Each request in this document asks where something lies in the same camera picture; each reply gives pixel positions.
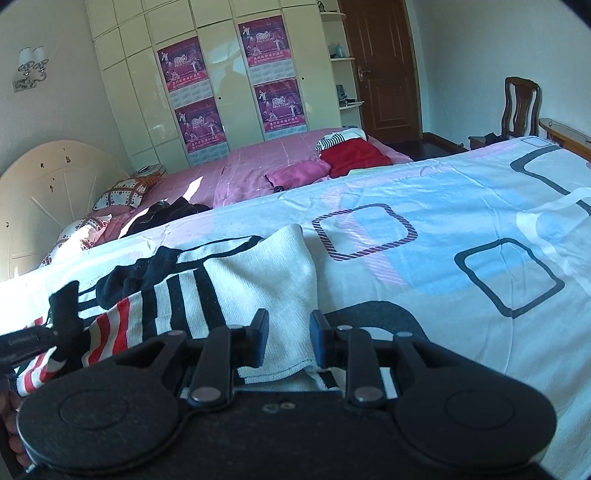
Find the chair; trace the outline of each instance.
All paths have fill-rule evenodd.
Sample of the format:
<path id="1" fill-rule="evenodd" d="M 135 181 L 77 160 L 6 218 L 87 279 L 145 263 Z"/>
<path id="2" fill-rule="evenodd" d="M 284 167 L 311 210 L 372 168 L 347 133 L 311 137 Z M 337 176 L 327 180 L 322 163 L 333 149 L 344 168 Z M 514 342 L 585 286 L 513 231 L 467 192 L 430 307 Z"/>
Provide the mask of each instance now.
<path id="1" fill-rule="evenodd" d="M 513 114 L 513 130 L 509 129 L 511 114 L 513 113 L 513 97 L 511 85 L 515 88 L 515 113 Z M 538 134 L 538 119 L 540 117 L 540 105 L 542 102 L 542 90 L 540 85 L 531 80 L 519 77 L 507 77 L 505 79 L 505 112 L 501 121 L 501 137 L 498 141 L 509 140 L 515 137 Z M 531 110 L 530 131 L 526 133 L 528 115 Z M 485 137 L 468 137 L 470 149 L 482 148 L 487 145 Z"/>

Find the cream headboard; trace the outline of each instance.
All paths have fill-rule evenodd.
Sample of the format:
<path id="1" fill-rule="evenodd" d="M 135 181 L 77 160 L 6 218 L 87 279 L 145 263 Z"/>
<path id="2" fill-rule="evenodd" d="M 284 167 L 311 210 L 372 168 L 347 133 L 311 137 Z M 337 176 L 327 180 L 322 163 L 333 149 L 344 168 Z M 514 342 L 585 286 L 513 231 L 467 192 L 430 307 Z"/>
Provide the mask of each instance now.
<path id="1" fill-rule="evenodd" d="M 0 178 L 0 281 L 36 269 L 61 231 L 127 177 L 113 157 L 72 140 L 19 158 Z"/>

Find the wall sconce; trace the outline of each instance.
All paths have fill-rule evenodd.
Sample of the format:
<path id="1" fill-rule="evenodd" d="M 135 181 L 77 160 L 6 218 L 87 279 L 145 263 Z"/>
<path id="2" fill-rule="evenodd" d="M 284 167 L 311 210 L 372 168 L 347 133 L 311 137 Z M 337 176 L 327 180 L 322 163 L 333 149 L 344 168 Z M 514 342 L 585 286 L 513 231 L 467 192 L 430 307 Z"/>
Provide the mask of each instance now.
<path id="1" fill-rule="evenodd" d="M 22 90 L 35 88 L 37 82 L 45 80 L 47 78 L 45 65 L 48 61 L 49 59 L 47 58 L 43 47 L 37 47 L 35 50 L 31 47 L 27 47 L 21 50 L 18 56 L 18 71 L 22 72 L 24 78 L 12 83 L 14 91 L 20 92 Z M 33 78 L 33 75 L 31 75 L 35 70 L 38 70 L 39 72 L 37 78 Z"/>

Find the lampshade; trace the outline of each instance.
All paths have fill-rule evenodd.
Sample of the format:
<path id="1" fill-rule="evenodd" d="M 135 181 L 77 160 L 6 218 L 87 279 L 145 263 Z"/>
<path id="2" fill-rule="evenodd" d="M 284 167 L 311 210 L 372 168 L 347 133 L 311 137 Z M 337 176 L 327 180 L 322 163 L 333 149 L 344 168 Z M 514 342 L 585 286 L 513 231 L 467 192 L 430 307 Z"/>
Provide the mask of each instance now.
<path id="1" fill-rule="evenodd" d="M 43 46 L 41 47 L 37 47 L 34 51 L 33 51 L 33 55 L 35 57 L 35 61 L 37 63 L 41 63 L 44 60 L 47 60 L 47 55 L 45 53 L 45 48 Z"/>
<path id="2" fill-rule="evenodd" d="M 26 65 L 29 62 L 35 61 L 35 55 L 33 55 L 33 49 L 31 47 L 23 48 L 18 55 L 18 64 Z"/>

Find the hand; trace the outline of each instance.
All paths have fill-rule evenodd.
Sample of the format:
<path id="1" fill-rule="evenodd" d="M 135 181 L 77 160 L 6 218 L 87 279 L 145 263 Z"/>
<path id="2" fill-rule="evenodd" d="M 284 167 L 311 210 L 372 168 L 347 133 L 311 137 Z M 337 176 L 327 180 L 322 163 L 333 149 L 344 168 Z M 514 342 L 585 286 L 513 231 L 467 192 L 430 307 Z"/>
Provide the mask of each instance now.
<path id="1" fill-rule="evenodd" d="M 31 459 L 27 455 L 17 431 L 17 408 L 21 406 L 21 403 L 22 398 L 13 391 L 0 392 L 0 412 L 8 431 L 8 444 L 16 454 L 18 463 L 26 468 L 31 465 Z"/>

